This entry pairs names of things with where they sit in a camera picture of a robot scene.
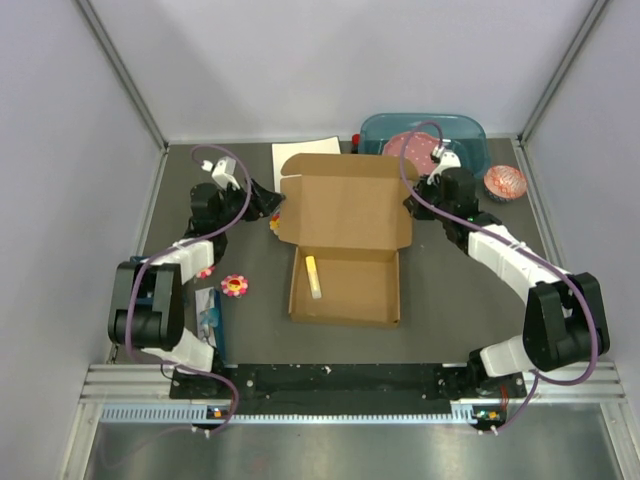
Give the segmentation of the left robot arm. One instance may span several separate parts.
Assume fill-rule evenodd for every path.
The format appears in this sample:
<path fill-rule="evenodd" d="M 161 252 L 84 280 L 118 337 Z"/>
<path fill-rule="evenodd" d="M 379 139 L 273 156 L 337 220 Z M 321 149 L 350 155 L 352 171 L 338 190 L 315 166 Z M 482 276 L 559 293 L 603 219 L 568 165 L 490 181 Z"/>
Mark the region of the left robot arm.
<path fill-rule="evenodd" d="M 216 349 L 185 328 L 183 286 L 222 258 L 226 229 L 271 216 L 284 199 L 256 181 L 249 191 L 235 182 L 193 187 L 183 238 L 155 260 L 133 257 L 118 265 L 107 326 L 111 342 L 179 364 L 193 373 L 192 384 L 203 395 L 220 394 L 227 374 L 215 365 Z"/>

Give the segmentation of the yellow highlighter marker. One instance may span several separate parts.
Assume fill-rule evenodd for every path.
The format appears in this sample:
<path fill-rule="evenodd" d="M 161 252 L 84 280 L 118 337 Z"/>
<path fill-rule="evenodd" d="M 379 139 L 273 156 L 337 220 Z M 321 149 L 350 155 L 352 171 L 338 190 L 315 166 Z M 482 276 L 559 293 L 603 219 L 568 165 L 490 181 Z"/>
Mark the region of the yellow highlighter marker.
<path fill-rule="evenodd" d="M 322 291 L 320 286 L 318 268 L 314 256 L 309 255 L 305 257 L 305 267 L 307 271 L 311 298 L 314 300 L 319 300 L 322 298 Z"/>

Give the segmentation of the brown cardboard box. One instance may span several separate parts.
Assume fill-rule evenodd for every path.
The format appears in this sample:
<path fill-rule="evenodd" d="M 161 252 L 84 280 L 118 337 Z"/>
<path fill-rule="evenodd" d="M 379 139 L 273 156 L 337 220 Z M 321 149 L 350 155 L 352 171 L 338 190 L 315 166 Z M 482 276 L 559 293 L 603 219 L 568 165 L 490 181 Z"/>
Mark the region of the brown cardboard box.
<path fill-rule="evenodd" d="M 395 328 L 401 318 L 399 252 L 412 243 L 403 205 L 418 172 L 408 160 L 297 154 L 281 169 L 278 237 L 296 247 L 289 314 L 299 323 Z M 311 298 L 314 256 L 322 298 Z"/>

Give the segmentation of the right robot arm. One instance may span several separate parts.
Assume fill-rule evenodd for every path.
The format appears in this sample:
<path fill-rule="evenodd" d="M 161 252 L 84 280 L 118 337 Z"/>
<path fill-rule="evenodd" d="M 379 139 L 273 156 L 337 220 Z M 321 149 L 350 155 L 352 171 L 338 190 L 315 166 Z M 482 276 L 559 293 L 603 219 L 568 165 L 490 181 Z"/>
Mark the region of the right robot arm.
<path fill-rule="evenodd" d="M 404 205 L 414 219 L 439 221 L 450 242 L 493 272 L 525 305 L 521 334 L 470 353 L 469 388 L 487 396 L 504 377 L 522 372 L 561 385 L 551 372 L 581 361 L 587 364 L 585 371 L 568 383 L 588 380 L 610 348 L 598 280 L 551 264 L 517 240 L 497 217 L 482 211 L 475 180 L 462 167 L 423 176 L 407 188 Z"/>

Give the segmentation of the blue packet under arm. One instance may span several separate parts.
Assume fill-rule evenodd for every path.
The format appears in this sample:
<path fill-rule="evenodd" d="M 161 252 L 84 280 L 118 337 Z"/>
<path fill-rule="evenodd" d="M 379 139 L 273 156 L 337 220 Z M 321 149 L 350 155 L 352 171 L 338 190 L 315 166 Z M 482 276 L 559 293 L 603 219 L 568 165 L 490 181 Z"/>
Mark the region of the blue packet under arm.
<path fill-rule="evenodd" d="M 196 290 L 195 308 L 198 338 L 214 347 L 225 361 L 226 345 L 220 292 L 213 287 Z"/>

